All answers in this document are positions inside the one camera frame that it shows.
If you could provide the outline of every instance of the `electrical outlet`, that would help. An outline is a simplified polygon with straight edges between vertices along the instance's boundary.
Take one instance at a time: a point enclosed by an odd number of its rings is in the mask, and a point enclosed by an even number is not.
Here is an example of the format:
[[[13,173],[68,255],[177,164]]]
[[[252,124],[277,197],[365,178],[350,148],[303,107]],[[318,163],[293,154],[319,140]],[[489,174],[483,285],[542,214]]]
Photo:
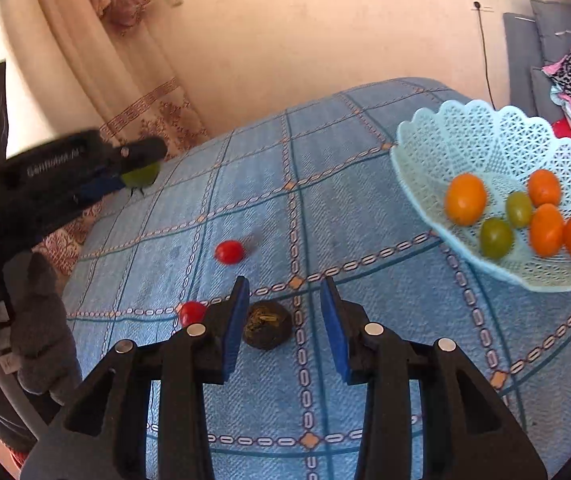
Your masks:
[[[483,12],[494,12],[494,2],[492,0],[468,0],[468,4],[470,6],[470,10],[477,10],[474,6],[474,2],[478,2],[481,4],[481,10]]]

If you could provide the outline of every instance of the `light blue plastic basket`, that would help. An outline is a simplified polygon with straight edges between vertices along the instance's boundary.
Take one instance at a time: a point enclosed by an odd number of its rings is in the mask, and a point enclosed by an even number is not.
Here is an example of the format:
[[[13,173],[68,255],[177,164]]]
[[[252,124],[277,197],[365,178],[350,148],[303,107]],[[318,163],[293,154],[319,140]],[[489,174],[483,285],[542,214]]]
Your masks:
[[[557,139],[544,119],[528,118],[512,106],[494,111],[484,101],[447,101],[436,113],[421,108],[411,121],[399,124],[397,140],[390,157],[399,182],[419,215],[457,254],[498,280],[528,290],[571,290],[571,257],[565,248],[540,258],[527,241],[528,229],[518,230],[510,254],[492,261],[480,254],[478,241],[483,220],[505,216],[508,194],[525,190],[539,168],[558,177],[559,209],[565,219],[571,216],[571,139]],[[461,227],[445,215],[443,199],[450,181],[466,172],[483,180],[488,205],[479,222]]]

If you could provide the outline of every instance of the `power cord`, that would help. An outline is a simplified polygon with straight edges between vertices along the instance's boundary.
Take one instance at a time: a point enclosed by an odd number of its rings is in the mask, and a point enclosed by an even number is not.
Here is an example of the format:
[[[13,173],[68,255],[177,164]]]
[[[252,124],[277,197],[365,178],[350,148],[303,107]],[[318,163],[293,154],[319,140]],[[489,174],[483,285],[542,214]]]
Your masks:
[[[485,33],[483,32],[483,20],[481,19],[481,4],[478,2],[474,2],[474,7],[476,7],[477,12],[479,13],[479,27],[481,28],[481,41],[483,42],[483,63],[485,65],[485,71],[486,71],[486,83],[488,83],[489,101],[492,103],[492,108],[494,108],[494,110],[496,110],[497,107],[495,106],[494,99],[492,98],[492,89],[490,88],[490,85],[489,85],[488,51],[486,50],[486,45],[485,45]]]

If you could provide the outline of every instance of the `dark brown ball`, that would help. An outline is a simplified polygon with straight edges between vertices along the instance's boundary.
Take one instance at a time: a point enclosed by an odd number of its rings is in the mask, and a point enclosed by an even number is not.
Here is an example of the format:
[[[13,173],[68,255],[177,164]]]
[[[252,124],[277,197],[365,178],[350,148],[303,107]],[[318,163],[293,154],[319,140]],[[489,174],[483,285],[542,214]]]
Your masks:
[[[271,350],[292,335],[292,315],[277,301],[257,301],[250,305],[243,328],[243,341],[260,350]]]

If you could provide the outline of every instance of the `scalloped basket rim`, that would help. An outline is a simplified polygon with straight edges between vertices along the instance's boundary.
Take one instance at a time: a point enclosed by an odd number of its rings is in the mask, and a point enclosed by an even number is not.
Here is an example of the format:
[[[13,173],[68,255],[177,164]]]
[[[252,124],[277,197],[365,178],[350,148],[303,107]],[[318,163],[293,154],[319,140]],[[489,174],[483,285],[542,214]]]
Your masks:
[[[441,116],[441,113],[448,107],[460,108],[461,110],[464,110],[467,112],[467,111],[471,110],[472,108],[475,108],[478,106],[484,107],[492,115],[503,114],[505,112],[513,112],[513,113],[519,115],[521,120],[523,120],[523,122],[525,124],[541,124],[542,126],[544,126],[545,131],[547,132],[547,134],[549,134],[549,136],[552,140],[555,140],[555,141],[561,141],[562,140],[562,139],[558,139],[554,135],[554,132],[552,130],[552,126],[550,126],[550,123],[548,121],[546,121],[544,118],[528,117],[526,114],[523,113],[523,110],[521,110],[520,108],[517,108],[515,106],[512,106],[512,105],[505,106],[505,107],[501,108],[501,110],[494,110],[494,108],[492,108],[487,102],[480,100],[480,99],[475,99],[475,100],[469,101],[466,104],[463,104],[463,103],[456,101],[456,100],[444,101],[443,103],[441,103],[437,112],[430,110],[430,108],[422,107],[422,108],[419,108],[418,110],[416,110],[414,112],[414,114],[412,115],[412,119],[410,121],[403,121],[399,124],[399,126],[397,127],[397,143],[394,144],[390,148],[390,160],[392,161],[392,167],[394,168],[394,172],[397,176],[399,184],[401,184],[401,189],[404,191],[405,195],[408,197],[408,200],[410,201],[412,206],[414,206],[415,210],[419,213],[419,216],[421,217],[421,219],[426,224],[428,224],[432,229],[434,229],[434,231],[437,232],[437,234],[441,237],[441,239],[444,241],[444,243],[448,244],[451,247],[451,249],[453,249],[457,254],[459,254],[459,256],[461,256],[467,262],[470,262],[470,264],[473,264],[477,269],[480,269],[480,270],[482,270],[482,272],[485,272],[485,273],[487,273],[488,270],[491,269],[491,275],[493,277],[495,277],[496,279],[502,280],[504,282],[512,283],[514,285],[520,285],[523,288],[525,288],[526,290],[531,290],[533,292],[571,292],[571,285],[535,285],[533,283],[530,283],[530,282],[524,280],[520,276],[513,274],[512,272],[505,269],[504,267],[497,265],[494,261],[489,260],[487,258],[476,256],[475,254],[471,253],[467,249],[466,245],[464,243],[462,243],[456,235],[454,235],[450,232],[450,229],[446,225],[443,225],[440,222],[435,221],[434,219],[430,218],[427,215],[427,213],[424,211],[422,205],[414,197],[414,193],[412,192],[411,189],[409,189],[408,184],[405,183],[405,180],[401,176],[401,168],[399,168],[399,166],[398,166],[398,162],[397,162],[396,157],[395,157],[395,152],[396,152],[396,150],[398,150],[399,148],[402,147],[401,146],[401,135],[402,135],[401,129],[403,127],[405,127],[405,124],[412,123],[414,120],[416,120],[416,118],[419,117],[419,115],[422,115],[422,114],[432,115],[432,116]],[[564,137],[563,141],[569,142],[571,144],[570,138]]]

